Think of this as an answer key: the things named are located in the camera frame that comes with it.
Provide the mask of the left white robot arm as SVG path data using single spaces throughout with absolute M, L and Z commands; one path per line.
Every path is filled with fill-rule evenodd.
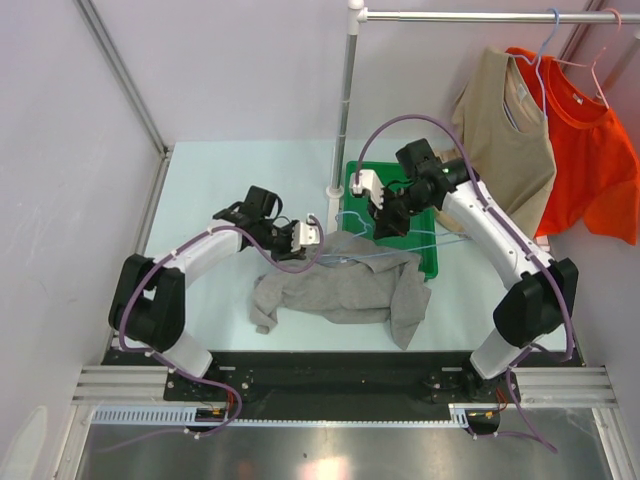
M 252 186 L 244 200 L 214 214 L 202 232 L 169 253 L 129 256 L 108 316 L 118 332 L 119 348 L 157 357 L 187 375 L 185 385 L 197 398 L 214 397 L 221 376 L 210 368 L 212 354 L 186 330 L 187 289 L 222 260 L 249 247 L 285 273 L 310 269 L 316 258 L 298 269 L 284 263 L 303 260 L 309 247 L 322 246 L 319 220 L 308 215 L 279 226 L 282 209 L 276 193 Z

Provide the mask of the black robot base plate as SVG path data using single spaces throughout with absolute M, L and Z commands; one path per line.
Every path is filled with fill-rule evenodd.
M 219 352 L 203 385 L 169 373 L 169 402 L 202 404 L 214 412 L 239 408 L 243 420 L 426 421 L 445 417 L 449 403 L 505 404 L 520 392 L 513 374 L 463 387 L 467 351 L 401 353 Z

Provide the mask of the grey t shirt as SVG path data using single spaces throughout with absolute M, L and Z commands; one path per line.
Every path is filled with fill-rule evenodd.
M 387 322 L 395 345 L 406 350 L 431 298 L 420 263 L 417 253 L 336 231 L 325 237 L 309 270 L 277 270 L 254 282 L 250 320 L 261 334 L 278 325 L 280 308 L 320 315 L 337 325 Z

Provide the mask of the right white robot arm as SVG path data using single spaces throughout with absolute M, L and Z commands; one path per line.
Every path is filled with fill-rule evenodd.
M 460 224 L 481 248 L 506 290 L 493 311 L 494 328 L 463 364 L 461 388 L 473 401 L 484 401 L 497 379 L 526 357 L 543 336 L 564 327 L 566 352 L 574 350 L 571 314 L 578 269 L 568 258 L 554 259 L 511 220 L 465 157 L 441 161 L 420 139 L 396 153 L 407 184 L 392 189 L 378 174 L 358 166 L 349 190 L 366 196 L 377 239 L 407 235 L 410 219 L 436 208 Z

